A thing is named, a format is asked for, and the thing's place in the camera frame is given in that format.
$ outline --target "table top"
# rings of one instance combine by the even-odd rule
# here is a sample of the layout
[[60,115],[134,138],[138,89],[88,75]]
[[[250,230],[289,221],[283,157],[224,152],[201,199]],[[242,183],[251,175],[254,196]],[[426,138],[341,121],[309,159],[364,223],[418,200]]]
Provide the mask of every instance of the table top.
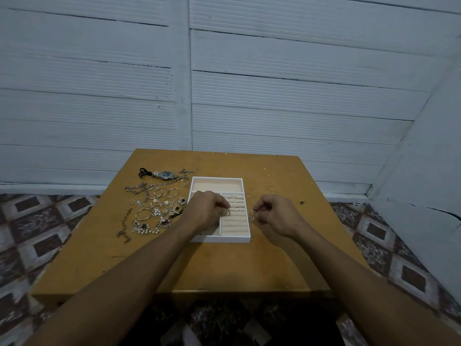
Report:
[[[290,198],[303,217],[326,239],[366,266],[366,262],[334,211],[322,195],[303,163],[295,156],[232,154],[197,151],[136,149],[115,176],[59,255],[49,265],[34,288],[33,295],[72,295],[121,262],[158,235],[131,233],[136,201],[125,186],[138,185],[139,168],[150,171],[195,171],[189,176],[242,178],[247,207],[262,194],[275,190]],[[162,182],[144,176],[147,184]],[[189,186],[180,189],[187,199]],[[131,241],[116,234],[127,220]],[[331,291],[309,256],[290,239],[274,233],[268,226],[250,224],[248,244],[189,243],[158,289],[158,293],[281,293],[307,296]]]

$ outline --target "tiled floor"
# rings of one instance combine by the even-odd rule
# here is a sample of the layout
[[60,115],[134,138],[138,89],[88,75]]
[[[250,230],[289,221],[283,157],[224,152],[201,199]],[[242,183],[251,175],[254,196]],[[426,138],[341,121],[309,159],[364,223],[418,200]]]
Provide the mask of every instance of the tiled floor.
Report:
[[[30,286],[96,201],[0,195],[0,346],[20,345],[50,315],[28,294]],[[461,307],[370,206],[331,206],[377,275],[461,331]],[[138,325],[157,330],[162,345],[262,346],[292,306],[293,301],[262,299],[161,302],[147,308]],[[346,315],[337,324],[346,344],[366,345]]]

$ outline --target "vertical wall beam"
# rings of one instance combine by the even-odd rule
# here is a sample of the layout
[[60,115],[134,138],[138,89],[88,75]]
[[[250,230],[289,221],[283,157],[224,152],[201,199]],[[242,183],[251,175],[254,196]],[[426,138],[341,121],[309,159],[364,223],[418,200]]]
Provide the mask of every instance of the vertical wall beam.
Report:
[[189,0],[168,0],[168,3],[177,147],[192,150]]

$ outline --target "white jewelry tray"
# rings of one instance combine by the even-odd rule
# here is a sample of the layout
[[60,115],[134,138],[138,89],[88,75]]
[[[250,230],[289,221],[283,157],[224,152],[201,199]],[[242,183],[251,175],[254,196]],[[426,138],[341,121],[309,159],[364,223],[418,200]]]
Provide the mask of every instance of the white jewelry tray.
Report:
[[249,243],[251,239],[248,223],[247,202],[243,179],[220,177],[193,177],[189,201],[196,191],[212,191],[221,194],[231,203],[229,216],[219,219],[219,225],[210,228],[191,240],[192,243]]

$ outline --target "pile of jewelry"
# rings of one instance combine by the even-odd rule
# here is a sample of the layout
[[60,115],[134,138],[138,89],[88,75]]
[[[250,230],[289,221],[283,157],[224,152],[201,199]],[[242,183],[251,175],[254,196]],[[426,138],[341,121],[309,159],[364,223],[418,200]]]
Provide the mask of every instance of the pile of jewelry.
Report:
[[[186,182],[186,185],[184,185],[183,187],[187,187],[189,178],[186,174],[193,172],[194,171],[182,169],[178,174],[174,174],[170,171],[164,171],[162,173],[159,173],[150,172],[144,168],[141,168],[140,173],[138,174],[140,178],[142,178],[143,176],[152,176],[171,181],[159,183],[156,185],[147,185],[146,182],[141,182],[137,186],[125,187],[125,190],[127,192],[132,192],[134,195],[145,193],[146,198],[144,200],[144,203],[147,203],[149,200],[152,201],[148,205],[143,204],[140,200],[136,201],[140,209],[135,214],[136,220],[132,222],[132,232],[138,234],[159,234],[160,228],[169,228],[171,226],[171,220],[176,216],[182,215],[182,212],[184,211],[184,208],[187,205],[187,201],[183,197],[179,197],[179,200],[176,201],[176,196],[178,196],[180,193],[178,188],[167,189],[162,186],[171,185],[175,182],[178,182],[178,184],[180,184],[181,182]],[[166,197],[167,200],[161,202],[159,198],[162,197]],[[127,220],[127,217],[130,214],[131,210],[132,209],[128,211],[128,213],[122,221],[122,231],[119,231],[117,233],[117,237],[123,236],[126,239],[125,243],[131,240],[131,238],[126,234],[125,224],[125,221]],[[144,221],[149,220],[151,217],[160,218],[160,221],[157,222],[155,229],[151,229],[147,223],[144,223]]]

